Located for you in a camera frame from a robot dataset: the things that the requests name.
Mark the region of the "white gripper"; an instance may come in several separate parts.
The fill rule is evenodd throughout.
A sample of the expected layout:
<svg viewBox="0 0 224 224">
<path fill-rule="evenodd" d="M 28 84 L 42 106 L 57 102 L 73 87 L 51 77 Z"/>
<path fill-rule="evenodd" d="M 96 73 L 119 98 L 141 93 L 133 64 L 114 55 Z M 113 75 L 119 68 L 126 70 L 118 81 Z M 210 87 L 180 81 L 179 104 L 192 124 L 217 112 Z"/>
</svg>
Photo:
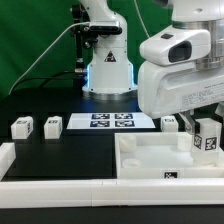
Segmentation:
<svg viewBox="0 0 224 224">
<path fill-rule="evenodd" d="M 215 113 L 224 118 L 224 67 L 196 69 L 194 62 L 167 67 L 145 61 L 138 74 L 138 104 L 152 119 L 179 113 L 185 131 L 200 133 L 192 109 L 218 103 Z"/>
</svg>

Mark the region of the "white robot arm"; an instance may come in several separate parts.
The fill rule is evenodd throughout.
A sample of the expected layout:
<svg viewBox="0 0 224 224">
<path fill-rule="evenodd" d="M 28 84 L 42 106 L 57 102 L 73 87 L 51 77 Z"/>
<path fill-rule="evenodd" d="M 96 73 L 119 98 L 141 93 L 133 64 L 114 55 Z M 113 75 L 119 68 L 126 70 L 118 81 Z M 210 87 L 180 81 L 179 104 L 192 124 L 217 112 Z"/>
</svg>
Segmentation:
<svg viewBox="0 0 224 224">
<path fill-rule="evenodd" d="M 133 79 L 127 23 L 107 0 L 79 0 L 94 39 L 86 96 L 113 99 L 135 91 L 140 110 L 156 119 L 179 113 L 188 130 L 202 126 L 191 111 L 224 101 L 224 0 L 154 0 L 172 10 L 172 24 L 140 45 L 144 58 Z"/>
</svg>

